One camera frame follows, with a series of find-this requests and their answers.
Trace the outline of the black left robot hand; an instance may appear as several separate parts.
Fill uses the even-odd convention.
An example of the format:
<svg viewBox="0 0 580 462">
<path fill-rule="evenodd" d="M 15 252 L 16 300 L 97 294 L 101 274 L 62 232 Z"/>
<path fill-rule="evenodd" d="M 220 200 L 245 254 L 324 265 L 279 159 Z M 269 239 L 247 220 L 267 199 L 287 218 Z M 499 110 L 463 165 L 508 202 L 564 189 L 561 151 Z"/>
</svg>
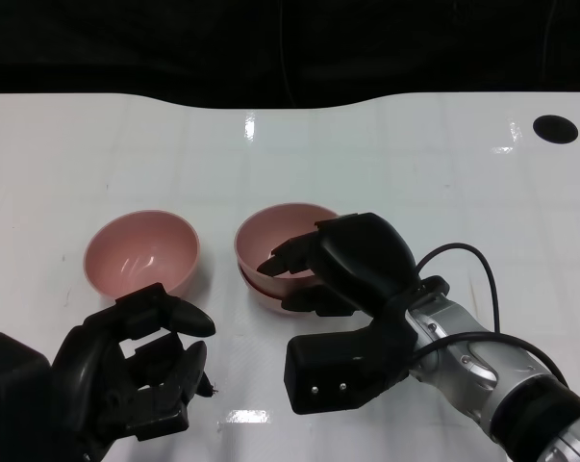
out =
<svg viewBox="0 0 580 462">
<path fill-rule="evenodd" d="M 155 283 L 87 317 L 52 364 L 52 458 L 100 461 L 113 443 L 189 427 L 188 405 L 210 398 L 205 338 L 213 320 Z"/>
</svg>

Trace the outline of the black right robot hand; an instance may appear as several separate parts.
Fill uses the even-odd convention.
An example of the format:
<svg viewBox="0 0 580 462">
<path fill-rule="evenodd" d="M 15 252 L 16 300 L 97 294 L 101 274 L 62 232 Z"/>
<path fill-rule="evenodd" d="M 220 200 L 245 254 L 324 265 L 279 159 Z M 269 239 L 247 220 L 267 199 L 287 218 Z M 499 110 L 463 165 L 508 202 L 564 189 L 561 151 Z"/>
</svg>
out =
<svg viewBox="0 0 580 462">
<path fill-rule="evenodd" d="M 318 283 L 283 297 L 290 312 L 320 317 L 362 311 L 376 318 L 388 303 L 420 286 L 416 261 L 398 232 L 373 213 L 352 214 L 315 224 L 271 251 L 258 272 L 278 276 L 310 270 Z"/>
</svg>

